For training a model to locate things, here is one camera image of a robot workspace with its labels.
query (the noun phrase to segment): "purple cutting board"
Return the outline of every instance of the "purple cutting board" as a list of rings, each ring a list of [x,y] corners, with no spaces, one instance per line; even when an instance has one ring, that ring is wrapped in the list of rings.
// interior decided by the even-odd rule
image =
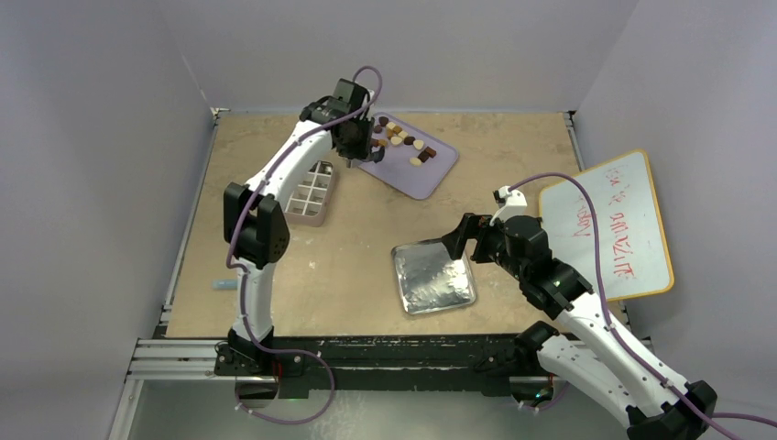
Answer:
[[[443,143],[440,139],[428,135],[418,128],[399,120],[387,113],[375,113],[373,116],[378,123],[378,118],[385,116],[389,121],[402,127],[410,136],[420,139],[423,143],[437,151],[437,156],[429,158],[420,167],[410,164],[410,158],[418,157],[420,151],[412,145],[399,145],[394,147],[391,142],[386,147],[386,155],[381,162],[363,162],[359,168],[381,179],[385,183],[406,193],[416,200],[423,200],[434,192],[434,188],[443,181],[443,177],[459,159],[456,148]],[[386,129],[381,133],[373,133],[375,139],[386,139]]]

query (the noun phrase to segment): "wall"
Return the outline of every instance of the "wall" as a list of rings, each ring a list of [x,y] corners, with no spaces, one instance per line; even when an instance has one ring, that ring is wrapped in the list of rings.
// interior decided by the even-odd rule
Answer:
[[[629,302],[632,322],[689,379],[712,383],[720,409],[772,418],[775,47],[774,2],[641,1],[575,117],[588,166],[650,154],[676,283]]]
[[[576,109],[637,4],[160,2],[211,106],[289,113],[363,64],[383,72],[384,108]]]
[[[4,1],[0,53],[0,438],[106,438],[209,110],[152,1]]]

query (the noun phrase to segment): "wooden table surface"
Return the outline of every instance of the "wooden table surface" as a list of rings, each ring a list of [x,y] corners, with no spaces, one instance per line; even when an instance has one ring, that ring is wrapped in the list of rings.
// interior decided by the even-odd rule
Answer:
[[[520,332],[547,320],[493,264],[471,264],[477,300],[469,307],[410,316],[402,308],[391,249],[452,231],[463,213],[493,214],[492,192],[543,171],[578,172],[560,114],[408,114],[400,119],[459,151],[431,197],[413,200],[330,153],[338,181],[321,227],[291,225],[289,250],[276,268],[272,314],[283,336],[428,335]],[[235,319],[235,291],[224,266],[222,194],[259,171],[288,138],[297,117],[227,115],[221,119],[181,265],[167,336],[224,337]],[[528,215],[554,179],[523,188]]]

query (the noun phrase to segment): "silver tray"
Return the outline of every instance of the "silver tray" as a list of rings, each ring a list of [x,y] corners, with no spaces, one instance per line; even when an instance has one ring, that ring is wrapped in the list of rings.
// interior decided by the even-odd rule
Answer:
[[[391,250],[405,312],[427,314],[475,302],[475,283],[466,256],[451,260],[439,239]]]

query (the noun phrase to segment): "blue marker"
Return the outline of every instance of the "blue marker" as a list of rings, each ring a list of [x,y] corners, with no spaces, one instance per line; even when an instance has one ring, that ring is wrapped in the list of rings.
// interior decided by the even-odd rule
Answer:
[[[236,291],[237,280],[213,280],[215,291]]]

